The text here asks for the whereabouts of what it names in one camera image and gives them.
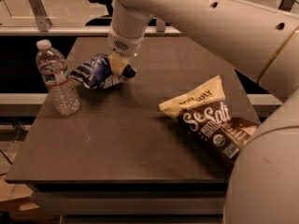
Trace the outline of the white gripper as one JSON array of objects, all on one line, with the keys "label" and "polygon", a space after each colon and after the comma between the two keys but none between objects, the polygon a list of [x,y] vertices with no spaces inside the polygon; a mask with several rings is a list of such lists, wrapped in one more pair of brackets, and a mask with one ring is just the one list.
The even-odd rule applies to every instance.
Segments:
[{"label": "white gripper", "polygon": [[138,52],[143,40],[143,36],[138,38],[128,38],[119,35],[112,26],[109,27],[107,42],[114,51],[109,56],[109,62],[111,71],[114,74],[122,74],[125,67],[130,62],[128,57],[134,56]]}]

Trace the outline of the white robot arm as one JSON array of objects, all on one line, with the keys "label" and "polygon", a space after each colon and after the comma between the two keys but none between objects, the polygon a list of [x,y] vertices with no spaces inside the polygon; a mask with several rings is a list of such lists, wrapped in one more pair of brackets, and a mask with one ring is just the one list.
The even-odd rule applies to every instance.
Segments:
[{"label": "white robot arm", "polygon": [[246,0],[116,0],[172,25],[280,100],[241,151],[223,224],[299,224],[297,15]]}]

